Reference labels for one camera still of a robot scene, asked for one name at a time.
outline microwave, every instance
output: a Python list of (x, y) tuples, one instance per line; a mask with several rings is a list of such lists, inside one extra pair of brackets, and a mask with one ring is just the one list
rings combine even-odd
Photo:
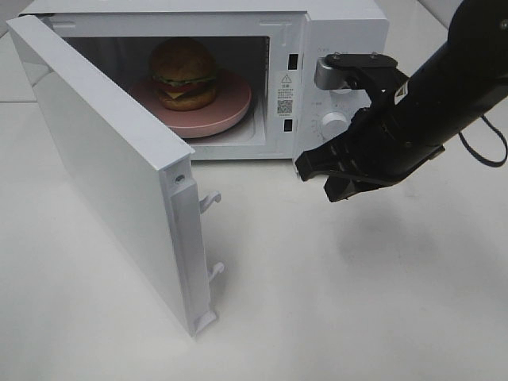
[[(342, 133), (370, 101), (318, 89), (316, 63), (381, 52), (388, 21), (374, 0), (35, 0), (8, 26), (75, 189), (194, 336), (216, 318), (200, 215), (221, 196), (198, 198), (191, 161), (294, 159)], [(248, 82), (236, 125), (184, 140), (129, 95), (170, 37)]]

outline open microwave door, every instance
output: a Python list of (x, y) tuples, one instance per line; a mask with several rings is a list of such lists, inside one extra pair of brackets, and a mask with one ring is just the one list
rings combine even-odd
[(37, 17), (8, 26), (65, 168), (194, 336), (215, 315), (192, 148)]

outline black cable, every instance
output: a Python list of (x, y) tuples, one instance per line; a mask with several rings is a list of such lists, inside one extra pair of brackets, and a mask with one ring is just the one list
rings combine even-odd
[(485, 124), (487, 124), (491, 128), (492, 131), (495, 132), (495, 134), (501, 139), (503, 145), (505, 146), (505, 157), (503, 160), (492, 161), (492, 160), (486, 159), (485, 157), (481, 156), (477, 151), (475, 151), (473, 149), (473, 147), (471, 145), (469, 145), (469, 143), (466, 141), (466, 138), (464, 137), (464, 135), (462, 133), (459, 133), (460, 141), (462, 141), (462, 144), (468, 150), (468, 152), (471, 153), (473, 155), (473, 157), (475, 159), (477, 159), (481, 164), (485, 164), (488, 167), (501, 167), (506, 162), (506, 158), (508, 156), (508, 144), (506, 144), (506, 139), (502, 135), (502, 132), (499, 131), (498, 129), (496, 129), (492, 125), (492, 123), (487, 119), (487, 117), (485, 115), (482, 115), (482, 120), (485, 122)]

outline pink turntable plate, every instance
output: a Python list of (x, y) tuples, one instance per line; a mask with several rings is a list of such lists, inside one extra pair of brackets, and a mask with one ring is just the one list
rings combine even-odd
[(150, 79), (135, 83), (129, 93), (178, 136), (184, 138), (208, 137), (233, 127), (247, 113), (252, 97), (247, 81), (226, 70), (220, 70), (217, 75), (215, 100), (198, 110), (174, 111), (164, 108), (154, 94)]

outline warning label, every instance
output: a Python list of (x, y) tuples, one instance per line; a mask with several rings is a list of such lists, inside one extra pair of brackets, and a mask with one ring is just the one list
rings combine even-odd
[(298, 74), (294, 71), (278, 71), (275, 73), (275, 110), (277, 116), (293, 116), (298, 80)]
[(406, 95), (409, 93), (409, 89), (408, 89), (408, 84), (409, 81), (405, 81), (404, 84), (402, 86), (400, 86), (400, 88), (395, 91), (395, 95), (394, 95), (394, 104), (398, 104), (400, 101), (402, 101)]

